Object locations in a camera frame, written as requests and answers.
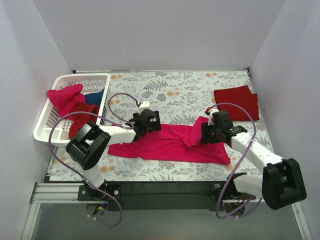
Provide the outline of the bright pink t shirt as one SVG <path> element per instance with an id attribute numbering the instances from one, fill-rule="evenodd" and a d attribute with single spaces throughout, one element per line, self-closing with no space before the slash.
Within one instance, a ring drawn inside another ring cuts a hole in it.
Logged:
<path id="1" fill-rule="evenodd" d="M 201 143 L 201 124 L 207 122 L 206 117 L 200 116 L 193 125 L 162 124 L 160 131 L 147 133 L 141 140 L 110 145 L 108 154 L 131 159 L 229 165 L 231 159 L 223 143 Z"/>

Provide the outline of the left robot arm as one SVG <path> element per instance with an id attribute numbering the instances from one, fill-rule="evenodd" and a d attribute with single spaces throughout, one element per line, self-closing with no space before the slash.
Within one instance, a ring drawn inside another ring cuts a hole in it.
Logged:
<path id="1" fill-rule="evenodd" d="M 111 145 L 138 142 L 148 133 L 161 130 L 161 120 L 157 110 L 144 109 L 133 114 L 133 119 L 129 122 L 133 123 L 132 129 L 102 126 L 89 121 L 66 146 L 66 152 L 82 170 L 86 193 L 95 200 L 104 199 L 107 193 L 107 182 L 98 166 L 105 149 Z"/>

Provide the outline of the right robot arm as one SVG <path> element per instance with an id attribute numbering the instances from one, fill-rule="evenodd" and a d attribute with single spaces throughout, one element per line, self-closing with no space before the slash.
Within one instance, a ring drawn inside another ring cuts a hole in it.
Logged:
<path id="1" fill-rule="evenodd" d="M 208 122 L 201 125 L 203 144 L 227 144 L 247 158 L 262 177 L 232 171 L 221 189 L 218 200 L 225 193 L 237 199 L 241 195 L 258 197 L 272 209 L 278 210 L 307 198 L 302 172 L 294 158 L 283 158 L 269 151 L 241 125 L 235 126 L 226 110 L 208 108 Z"/>

